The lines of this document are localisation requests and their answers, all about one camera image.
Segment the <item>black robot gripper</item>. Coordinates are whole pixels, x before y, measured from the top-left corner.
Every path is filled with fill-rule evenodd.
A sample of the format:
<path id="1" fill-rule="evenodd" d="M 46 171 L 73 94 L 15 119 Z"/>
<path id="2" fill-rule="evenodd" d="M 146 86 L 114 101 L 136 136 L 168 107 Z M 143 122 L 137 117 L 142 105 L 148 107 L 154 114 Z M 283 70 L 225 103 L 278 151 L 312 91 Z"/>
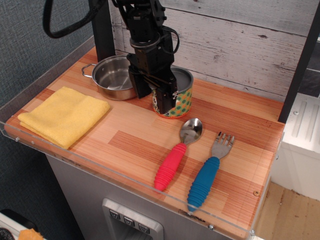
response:
<path id="1" fill-rule="evenodd" d="M 172 32 L 132 32 L 127 55 L 129 78 L 136 96 L 141 99 L 156 89 L 157 108 L 165 114 L 176 106 L 177 80 L 171 65 L 178 46 L 173 47 Z"/>

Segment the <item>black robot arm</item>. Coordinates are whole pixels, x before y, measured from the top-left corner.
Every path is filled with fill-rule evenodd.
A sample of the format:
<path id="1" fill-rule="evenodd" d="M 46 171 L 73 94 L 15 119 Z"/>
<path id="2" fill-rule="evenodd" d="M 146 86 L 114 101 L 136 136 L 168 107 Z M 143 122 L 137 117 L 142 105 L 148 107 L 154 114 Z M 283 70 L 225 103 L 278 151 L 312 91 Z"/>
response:
<path id="1" fill-rule="evenodd" d="M 172 40 L 176 31 L 163 25 L 166 9 L 158 0 L 115 0 L 113 5 L 130 32 L 134 53 L 126 58 L 136 95 L 143 98 L 155 90 L 157 109 L 164 114 L 176 106 L 178 87 L 171 66 L 179 48 Z"/>

